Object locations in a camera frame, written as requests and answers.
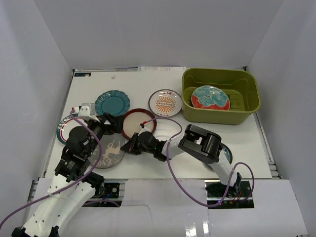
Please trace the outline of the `teal scalloped plate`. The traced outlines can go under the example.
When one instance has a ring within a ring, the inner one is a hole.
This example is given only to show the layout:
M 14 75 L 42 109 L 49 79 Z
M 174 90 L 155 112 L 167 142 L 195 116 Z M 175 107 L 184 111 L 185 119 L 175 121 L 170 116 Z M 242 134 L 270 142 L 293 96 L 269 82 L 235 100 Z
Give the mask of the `teal scalloped plate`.
M 95 110 L 98 115 L 109 113 L 113 116 L 120 116 L 128 112 L 129 108 L 129 97 L 119 90 L 104 92 L 95 101 Z

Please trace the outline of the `small blue white dish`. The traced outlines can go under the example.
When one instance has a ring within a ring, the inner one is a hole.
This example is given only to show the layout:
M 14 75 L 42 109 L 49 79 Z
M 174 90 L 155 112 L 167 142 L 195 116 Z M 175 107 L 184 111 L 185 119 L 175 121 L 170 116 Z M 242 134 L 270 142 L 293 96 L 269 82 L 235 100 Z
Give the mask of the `small blue white dish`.
M 233 154 L 232 154 L 231 150 L 225 144 L 223 144 L 222 151 L 223 151 L 226 159 L 228 160 L 228 162 L 231 164 L 233 161 Z

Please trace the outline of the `red teal floral plate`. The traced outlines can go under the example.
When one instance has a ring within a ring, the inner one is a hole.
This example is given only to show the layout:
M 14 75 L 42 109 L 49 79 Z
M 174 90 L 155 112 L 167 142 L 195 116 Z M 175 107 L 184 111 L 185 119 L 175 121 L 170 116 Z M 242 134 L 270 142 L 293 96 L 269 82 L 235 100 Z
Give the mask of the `red teal floral plate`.
M 212 110 L 229 110 L 230 100 L 228 95 L 221 89 L 204 85 L 194 90 L 191 95 L 191 103 L 194 108 L 212 109 Z

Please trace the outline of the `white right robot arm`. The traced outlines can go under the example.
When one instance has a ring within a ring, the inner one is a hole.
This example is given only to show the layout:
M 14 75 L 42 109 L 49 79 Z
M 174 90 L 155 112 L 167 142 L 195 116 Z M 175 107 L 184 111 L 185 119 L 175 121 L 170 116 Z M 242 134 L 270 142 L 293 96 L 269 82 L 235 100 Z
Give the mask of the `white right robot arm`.
M 141 132 L 134 133 L 120 150 L 134 155 L 149 153 L 162 162 L 180 154 L 189 154 L 211 167 L 223 185 L 223 192 L 229 197 L 234 197 L 241 191 L 241 175 L 233 171 L 223 151 L 224 144 L 221 140 L 218 134 L 193 124 L 187 125 L 183 136 L 176 135 L 170 140 L 156 138 L 143 126 Z

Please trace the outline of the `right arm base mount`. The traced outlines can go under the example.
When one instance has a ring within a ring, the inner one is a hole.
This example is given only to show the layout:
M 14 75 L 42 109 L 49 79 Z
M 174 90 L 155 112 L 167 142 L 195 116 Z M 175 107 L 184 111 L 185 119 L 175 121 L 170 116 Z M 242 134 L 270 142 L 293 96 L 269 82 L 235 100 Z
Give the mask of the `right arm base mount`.
M 206 182 L 205 190 L 207 196 L 207 204 L 213 205 L 218 203 L 224 192 L 226 186 L 222 185 L 220 182 Z M 254 201 L 252 195 L 243 201 L 251 191 L 251 185 L 248 181 L 242 181 L 239 190 L 234 193 L 229 190 L 223 202 L 213 209 L 250 209 L 254 208 Z

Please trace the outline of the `white plate orange sunburst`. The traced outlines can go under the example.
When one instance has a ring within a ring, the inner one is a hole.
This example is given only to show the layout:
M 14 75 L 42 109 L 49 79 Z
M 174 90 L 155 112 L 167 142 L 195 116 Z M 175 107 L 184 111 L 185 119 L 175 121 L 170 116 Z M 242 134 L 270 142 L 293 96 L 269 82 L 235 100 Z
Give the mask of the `white plate orange sunburst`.
M 182 110 L 181 95 L 171 89 L 161 89 L 149 97 L 148 106 L 156 116 L 170 118 Z

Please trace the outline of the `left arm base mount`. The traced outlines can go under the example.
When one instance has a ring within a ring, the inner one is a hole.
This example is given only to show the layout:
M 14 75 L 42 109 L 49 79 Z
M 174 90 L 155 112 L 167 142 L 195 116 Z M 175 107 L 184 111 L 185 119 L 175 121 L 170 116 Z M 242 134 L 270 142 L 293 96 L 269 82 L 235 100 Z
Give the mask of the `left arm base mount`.
M 105 207 L 117 206 L 120 207 L 120 183 L 109 182 L 104 183 L 99 188 L 95 188 L 95 194 L 92 198 L 84 203 L 83 206 Z

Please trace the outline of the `grey plate deer design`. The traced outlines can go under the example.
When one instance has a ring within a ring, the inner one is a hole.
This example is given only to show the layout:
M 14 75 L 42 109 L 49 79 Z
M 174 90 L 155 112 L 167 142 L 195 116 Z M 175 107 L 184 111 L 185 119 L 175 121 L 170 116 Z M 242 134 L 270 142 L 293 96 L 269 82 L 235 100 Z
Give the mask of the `grey plate deer design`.
M 125 139 L 121 134 L 104 135 L 100 142 L 102 156 L 96 165 L 97 169 L 111 168 L 121 162 L 125 155 L 125 152 L 121 150 L 121 147 L 125 144 Z

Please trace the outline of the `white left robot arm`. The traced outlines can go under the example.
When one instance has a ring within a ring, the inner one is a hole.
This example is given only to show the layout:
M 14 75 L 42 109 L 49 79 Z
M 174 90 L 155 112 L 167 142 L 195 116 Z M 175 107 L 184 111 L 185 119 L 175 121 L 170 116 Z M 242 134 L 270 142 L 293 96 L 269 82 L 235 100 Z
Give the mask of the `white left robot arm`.
M 121 133 L 124 116 L 104 113 L 72 128 L 47 195 L 31 218 L 13 230 L 13 237 L 58 237 L 81 206 L 104 192 L 104 177 L 93 172 L 89 158 L 96 148 L 102 148 L 104 135 Z

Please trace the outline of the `beige plate dark red rim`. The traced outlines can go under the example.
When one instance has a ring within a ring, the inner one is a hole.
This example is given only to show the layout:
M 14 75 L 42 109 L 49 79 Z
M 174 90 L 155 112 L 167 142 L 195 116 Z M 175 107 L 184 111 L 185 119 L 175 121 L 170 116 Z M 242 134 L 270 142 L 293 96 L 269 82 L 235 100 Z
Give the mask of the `beige plate dark red rim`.
M 142 108 L 132 109 L 125 114 L 122 135 L 130 140 L 134 133 L 140 133 L 143 129 L 140 125 L 145 121 L 154 119 L 155 116 L 150 111 Z

